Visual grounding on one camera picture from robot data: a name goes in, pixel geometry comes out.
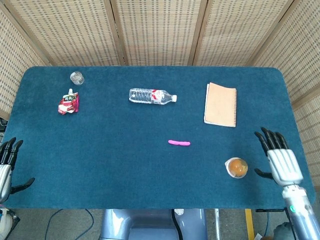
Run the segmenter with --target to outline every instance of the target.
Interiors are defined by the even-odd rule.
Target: clear plastic cup
[[[248,164],[239,157],[230,158],[225,162],[225,167],[228,174],[235,179],[243,178],[248,172]]]
[[[79,71],[71,73],[70,79],[75,85],[81,85],[85,81],[84,76],[82,76],[81,72]]]

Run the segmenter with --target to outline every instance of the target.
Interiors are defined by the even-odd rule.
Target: spiral notebook
[[[204,122],[236,127],[237,90],[210,82],[206,86]]]

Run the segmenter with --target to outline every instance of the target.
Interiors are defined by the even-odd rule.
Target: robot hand
[[[295,154],[288,148],[288,144],[280,133],[261,128],[265,137],[259,132],[254,134],[259,138],[265,155],[268,158],[271,173],[256,168],[254,171],[263,178],[274,179],[280,186],[299,184],[302,173]]]
[[[24,141],[20,140],[15,145],[16,138],[6,141],[0,146],[0,204],[5,202],[10,194],[22,191],[35,181],[30,178],[25,184],[11,187],[12,172],[15,169],[19,148]]]

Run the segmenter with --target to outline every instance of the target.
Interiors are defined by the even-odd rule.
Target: white bottle cap
[[[177,95],[172,95],[172,102],[176,102],[177,101]]]

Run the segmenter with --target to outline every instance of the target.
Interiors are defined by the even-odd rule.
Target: green light
[[[291,212],[293,212],[293,213],[296,212],[296,208],[295,208],[293,205],[290,206],[290,210],[291,210]]]

